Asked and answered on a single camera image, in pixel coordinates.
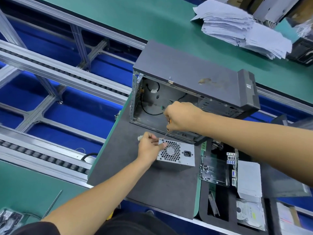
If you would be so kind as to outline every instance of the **blue floor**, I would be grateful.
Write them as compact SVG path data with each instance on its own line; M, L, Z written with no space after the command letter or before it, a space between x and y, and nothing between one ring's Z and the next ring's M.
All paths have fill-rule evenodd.
M52 36L30 27L25 27L19 23L13 22L18 34L21 36L27 47L37 53L56 59L58 61L78 65L80 57L77 48L73 42ZM107 55L99 55L92 62L92 73L102 76L106 79L124 84L131 87L132 65L122 62ZM22 72L6 86L0 88L0 102L7 105L30 111L47 96L45 89L41 86L35 76L28 72ZM94 134L96 136L107 138L114 122L114 115L121 110L121 106L93 95L81 92L79 90L67 87L63 94L63 104L54 103L45 113L45 117L56 122L71 126L73 128ZM268 106L269 100L260 98L262 110L279 115L288 113L289 120L297 121L305 118L307 115L301 112L294 112L290 107L282 106L279 109L276 106ZM270 122L273 118L260 112L254 113L246 120L256 122ZM10 128L16 128L23 118L19 115L8 113L0 109L0 123ZM60 144L71 148L84 148L86 153L99 152L101 144L87 141L76 135L69 134L57 128L39 123L33 126L29 134L39 138ZM313 211L312 198L282 198L282 201L294 204ZM125 211L147 210L146 207L139 206L129 201L122 202L122 208ZM182 221L180 219L156 212L156 216L170 225L178 234L212 234L209 229ZM306 217L301 217L303 226L309 223Z

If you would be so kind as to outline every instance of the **black work mat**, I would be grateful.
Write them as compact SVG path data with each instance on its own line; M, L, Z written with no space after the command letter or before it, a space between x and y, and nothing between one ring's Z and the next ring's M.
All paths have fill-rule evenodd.
M96 186L134 161L138 154L139 141L137 138L143 135L145 131L147 129L129 122L128 104L87 183ZM153 133L157 137L163 137L159 133ZM194 217L200 154L201 146L196 146L196 166L181 172L164 171L152 166L139 179L127 198L192 219Z

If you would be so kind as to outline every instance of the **green tabletop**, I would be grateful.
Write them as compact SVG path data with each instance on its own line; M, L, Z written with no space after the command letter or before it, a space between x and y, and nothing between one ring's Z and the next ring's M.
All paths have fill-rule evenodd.
M191 23L192 7L184 0L44 0L142 39L154 39L238 71L255 74L262 85L313 103L313 66L269 60L201 32Z

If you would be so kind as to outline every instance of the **black shirt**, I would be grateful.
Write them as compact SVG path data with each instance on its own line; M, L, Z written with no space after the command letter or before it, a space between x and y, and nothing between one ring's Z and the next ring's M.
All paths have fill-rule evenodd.
M95 235L177 235L173 229L147 213L125 213L106 221ZM50 222L27 224L12 235L60 235Z

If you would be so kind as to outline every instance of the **person's right hand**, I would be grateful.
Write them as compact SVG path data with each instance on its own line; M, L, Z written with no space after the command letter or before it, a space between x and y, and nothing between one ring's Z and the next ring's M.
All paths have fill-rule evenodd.
M190 102L174 102L164 111L167 121L170 122L171 119L170 124L167 125L169 131L192 131L196 133L202 114L204 111Z

